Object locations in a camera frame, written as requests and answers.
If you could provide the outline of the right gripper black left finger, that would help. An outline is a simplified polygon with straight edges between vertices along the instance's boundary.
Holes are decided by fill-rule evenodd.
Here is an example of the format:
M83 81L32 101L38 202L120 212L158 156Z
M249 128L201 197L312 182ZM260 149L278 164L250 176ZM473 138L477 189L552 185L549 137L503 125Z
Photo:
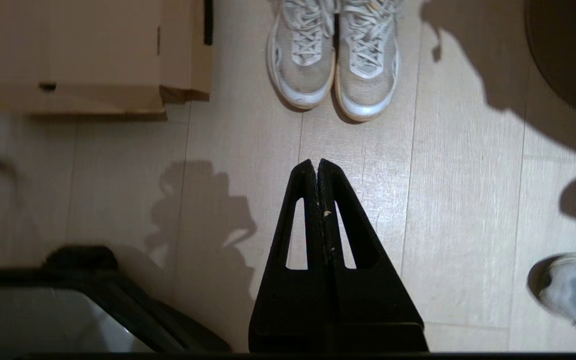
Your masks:
M262 281L250 318L251 353L333 354L336 352L336 251L326 228L329 206L320 167L310 159L288 178ZM297 202L303 201L306 269L287 266Z

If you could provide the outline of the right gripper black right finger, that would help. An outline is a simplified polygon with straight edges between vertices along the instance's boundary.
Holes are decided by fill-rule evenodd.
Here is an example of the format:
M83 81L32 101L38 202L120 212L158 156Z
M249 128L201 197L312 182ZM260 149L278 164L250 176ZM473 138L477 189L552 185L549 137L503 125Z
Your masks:
M427 353L425 324L342 168L322 159L322 207L330 319L338 354Z

